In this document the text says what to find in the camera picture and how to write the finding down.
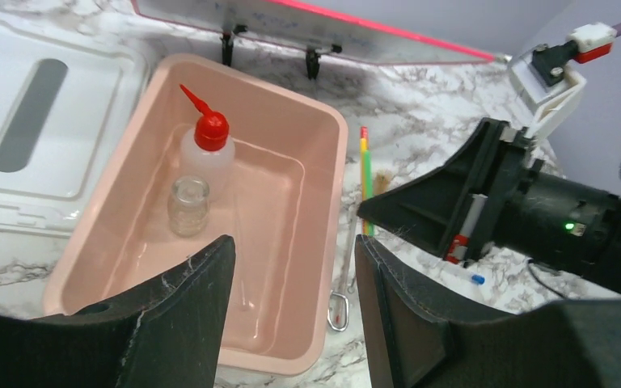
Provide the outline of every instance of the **squeeze bottle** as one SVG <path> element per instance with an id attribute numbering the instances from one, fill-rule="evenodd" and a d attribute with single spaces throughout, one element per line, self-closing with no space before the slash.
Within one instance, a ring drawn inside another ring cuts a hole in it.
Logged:
<path id="1" fill-rule="evenodd" d="M 194 130 L 188 130 L 180 143 L 180 170 L 182 175 L 195 175 L 209 185 L 212 201 L 225 191 L 234 164 L 234 141 L 230 125 L 220 112 L 212 111 L 208 104 L 180 84 L 182 91 L 203 115 Z"/>

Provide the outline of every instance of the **small glass jar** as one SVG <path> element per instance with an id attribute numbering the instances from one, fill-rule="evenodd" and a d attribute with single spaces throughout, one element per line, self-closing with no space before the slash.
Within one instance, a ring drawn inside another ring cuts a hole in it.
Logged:
<path id="1" fill-rule="evenodd" d="M 180 237 L 192 237 L 208 222 L 210 189 L 205 180 L 192 175 L 177 179 L 167 200 L 170 230 Z"/>

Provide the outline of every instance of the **red clip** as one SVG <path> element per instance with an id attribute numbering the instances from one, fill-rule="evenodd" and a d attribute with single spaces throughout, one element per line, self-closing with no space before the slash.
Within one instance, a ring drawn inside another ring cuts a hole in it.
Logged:
<path id="1" fill-rule="evenodd" d="M 451 242 L 451 247 L 449 247 L 449 253 L 446 254 L 445 260 L 453 264 L 460 263 L 460 260 L 454 256 L 454 251 L 460 246 L 467 247 L 467 237 L 462 234 L 456 234 L 454 241 Z"/>
<path id="2" fill-rule="evenodd" d="M 596 58 L 603 57 L 604 55 L 610 53 L 610 49 L 613 47 L 612 43 L 605 44 L 601 47 L 597 47 L 591 51 L 586 53 L 579 53 L 575 57 L 575 62 L 577 63 L 586 63 L 589 61 L 593 61 Z"/>

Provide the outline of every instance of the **white bracket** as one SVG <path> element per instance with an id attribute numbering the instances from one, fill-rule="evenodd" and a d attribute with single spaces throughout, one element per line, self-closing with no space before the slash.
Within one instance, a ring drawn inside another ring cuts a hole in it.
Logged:
<path id="1" fill-rule="evenodd" d="M 533 137 L 536 143 L 546 138 L 560 123 L 575 111 L 582 99 L 586 79 L 569 65 L 564 68 L 564 80 L 546 87 L 541 78 L 534 74 L 532 52 L 509 64 L 510 81 L 522 102 L 532 114 L 527 125 L 526 137 Z"/>

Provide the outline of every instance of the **pink tray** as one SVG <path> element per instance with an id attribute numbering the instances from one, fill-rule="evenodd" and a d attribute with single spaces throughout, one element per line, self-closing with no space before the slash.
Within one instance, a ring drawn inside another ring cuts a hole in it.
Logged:
<path id="1" fill-rule="evenodd" d="M 199 115 L 180 83 L 227 116 L 236 142 L 229 191 L 190 239 L 167 225 L 179 140 Z M 45 312 L 73 314 L 229 234 L 237 261 L 219 362 L 305 371 L 324 343 L 347 136 L 325 104 L 193 55 L 165 59 L 51 275 Z"/>

